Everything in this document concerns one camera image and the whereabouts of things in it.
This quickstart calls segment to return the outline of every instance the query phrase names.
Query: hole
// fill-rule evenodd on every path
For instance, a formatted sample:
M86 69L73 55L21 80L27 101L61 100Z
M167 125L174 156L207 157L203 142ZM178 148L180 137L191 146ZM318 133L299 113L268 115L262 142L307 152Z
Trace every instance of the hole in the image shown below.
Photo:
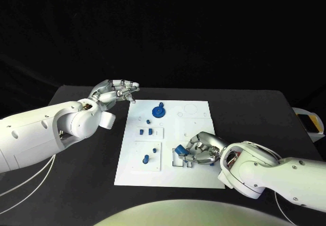
M11 136L17 139L18 138L18 134L15 131L11 132Z
M46 121L41 121L40 124L44 127L44 129L47 129L47 123L46 123Z

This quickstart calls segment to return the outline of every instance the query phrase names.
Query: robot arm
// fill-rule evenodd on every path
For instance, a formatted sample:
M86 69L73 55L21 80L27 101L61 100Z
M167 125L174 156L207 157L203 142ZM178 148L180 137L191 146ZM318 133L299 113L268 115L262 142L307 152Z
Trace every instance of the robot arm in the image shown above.
M115 116L105 112L116 101L134 102L138 84L105 80L87 98L64 102L0 120L0 173L25 167L87 138L97 126L110 129Z
M191 155L190 148L200 153ZM184 161L210 164L220 160L219 180L242 195L256 199L265 189L273 190L292 204L326 212L326 163L281 158L263 146L243 141L227 144L214 135L200 132L185 149L174 149Z

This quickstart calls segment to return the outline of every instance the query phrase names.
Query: blue plastic part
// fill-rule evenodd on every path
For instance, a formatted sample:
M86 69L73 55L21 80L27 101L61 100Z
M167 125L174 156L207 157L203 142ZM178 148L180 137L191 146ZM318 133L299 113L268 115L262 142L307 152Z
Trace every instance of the blue plastic part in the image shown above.
M158 107L152 108L151 114L155 118L161 118L164 116L164 108L162 108L162 103L160 102Z
M144 156L144 159L142 159L142 163L144 163L144 164L148 163L148 159L149 159L149 157L148 157L148 155L145 155L145 156Z
M174 152L177 153L177 155L187 155L187 154L190 154L190 152L181 147L181 145L178 145L174 148Z

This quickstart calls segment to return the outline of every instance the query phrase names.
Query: black tablecloth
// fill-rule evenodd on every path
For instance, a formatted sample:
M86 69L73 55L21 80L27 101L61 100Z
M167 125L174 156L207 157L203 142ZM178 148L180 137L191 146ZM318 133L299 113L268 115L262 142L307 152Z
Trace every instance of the black tablecloth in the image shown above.
M61 86L50 105L76 101L92 87ZM214 133L229 142L252 141L271 148L282 157L321 160L291 107L278 91L152 89L141 88L135 99L204 100ZM253 200L233 189L115 186L115 171L128 102L118 102L109 112L116 116L113 127L97 127L95 134L56 155L47 179L30 198L0 215L0 225L93 225L121 210L168 199L200 199L227 202L284 218L276 208L273 192L265 189ZM41 163L7 172L0 180L0 192L22 182L43 167ZM43 172L21 188L0 197L4 210L35 188ZM326 214L292 205L279 197L288 218L298 225L317 225Z

